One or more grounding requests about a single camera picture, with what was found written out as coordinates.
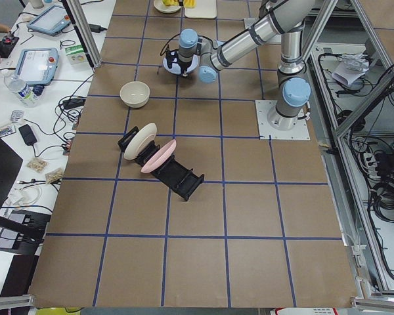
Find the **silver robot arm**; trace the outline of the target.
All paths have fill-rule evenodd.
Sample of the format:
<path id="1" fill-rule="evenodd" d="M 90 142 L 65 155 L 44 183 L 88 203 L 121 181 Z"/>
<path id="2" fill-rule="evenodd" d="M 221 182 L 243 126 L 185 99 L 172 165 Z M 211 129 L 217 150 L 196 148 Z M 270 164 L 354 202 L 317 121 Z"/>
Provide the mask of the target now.
<path id="1" fill-rule="evenodd" d="M 249 28 L 222 44 L 184 29 L 179 34 L 175 58 L 180 75 L 186 77 L 194 56 L 199 56 L 200 81 L 213 83 L 218 73 L 234 64 L 276 35 L 281 36 L 281 55 L 278 64 L 280 97 L 269 110 L 267 121 L 280 131 L 294 127 L 301 108 L 311 95 L 311 87 L 303 77 L 306 68 L 302 57 L 304 20 L 313 9 L 314 1 L 264 1 L 258 20 Z"/>

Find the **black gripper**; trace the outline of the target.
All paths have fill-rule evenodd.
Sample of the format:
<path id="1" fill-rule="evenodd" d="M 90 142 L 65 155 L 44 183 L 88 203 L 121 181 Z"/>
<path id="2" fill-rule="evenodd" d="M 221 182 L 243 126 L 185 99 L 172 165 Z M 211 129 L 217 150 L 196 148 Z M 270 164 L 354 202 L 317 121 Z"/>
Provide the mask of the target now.
<path id="1" fill-rule="evenodd" d="M 182 73 L 183 77 L 188 77 L 187 70 L 190 68 L 191 65 L 192 65 L 192 58 L 190 60 L 179 59 L 179 66 L 180 66 L 180 70 L 183 71 Z"/>

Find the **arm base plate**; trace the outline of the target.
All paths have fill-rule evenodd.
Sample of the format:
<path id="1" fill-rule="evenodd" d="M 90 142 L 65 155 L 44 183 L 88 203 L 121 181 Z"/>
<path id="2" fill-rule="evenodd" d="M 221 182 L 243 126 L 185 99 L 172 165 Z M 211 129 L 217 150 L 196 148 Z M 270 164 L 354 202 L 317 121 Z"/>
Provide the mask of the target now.
<path id="1" fill-rule="evenodd" d="M 295 117 L 282 117 L 275 100 L 255 100 L 259 138 L 261 140 L 310 140 L 307 120 L 300 109 Z"/>
<path id="2" fill-rule="evenodd" d="M 258 18 L 244 18 L 244 27 L 248 33 L 257 33 Z"/>

